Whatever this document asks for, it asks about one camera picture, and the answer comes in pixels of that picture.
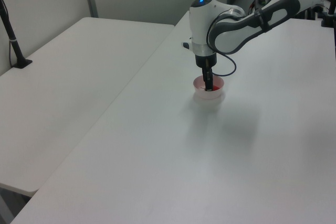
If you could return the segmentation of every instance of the white table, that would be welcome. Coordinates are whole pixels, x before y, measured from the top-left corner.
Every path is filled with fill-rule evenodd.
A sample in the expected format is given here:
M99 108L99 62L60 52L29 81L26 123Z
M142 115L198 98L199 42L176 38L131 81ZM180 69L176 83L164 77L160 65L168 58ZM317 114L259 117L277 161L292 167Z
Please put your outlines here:
M84 18L0 77L0 187L32 196L172 31Z
M334 222L333 30L250 41L212 102L193 97L190 35L186 15L13 224Z

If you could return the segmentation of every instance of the black stand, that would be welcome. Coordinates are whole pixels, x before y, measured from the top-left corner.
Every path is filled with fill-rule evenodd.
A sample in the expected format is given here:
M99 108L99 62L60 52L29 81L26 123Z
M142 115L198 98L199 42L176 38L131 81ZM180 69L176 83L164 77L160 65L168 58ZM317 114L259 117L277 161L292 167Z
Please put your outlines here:
M4 23L6 32L9 37L9 41L12 44L13 50L15 52L17 63L13 65L14 68L24 68L30 63L32 63L32 60L27 60L25 57L23 57L20 46L16 40L14 31L12 29L12 25L9 22L9 15L7 12L7 8L5 6L4 0L0 0L0 16L2 19L2 22Z
M336 20L335 9L336 9L336 0L329 0L330 7L327 14L324 15L321 26L322 27L334 27L334 20Z

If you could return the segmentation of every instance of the white robot link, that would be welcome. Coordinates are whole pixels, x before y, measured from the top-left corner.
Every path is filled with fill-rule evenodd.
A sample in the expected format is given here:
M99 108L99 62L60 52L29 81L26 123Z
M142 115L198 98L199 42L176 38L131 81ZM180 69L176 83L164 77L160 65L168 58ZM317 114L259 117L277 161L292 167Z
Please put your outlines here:
M190 7L190 49L195 54L197 66L202 68L205 90L213 89L212 67L217 63L216 53L233 54L249 40L322 1L271 0L262 9L246 16L239 6L216 0L195 0Z

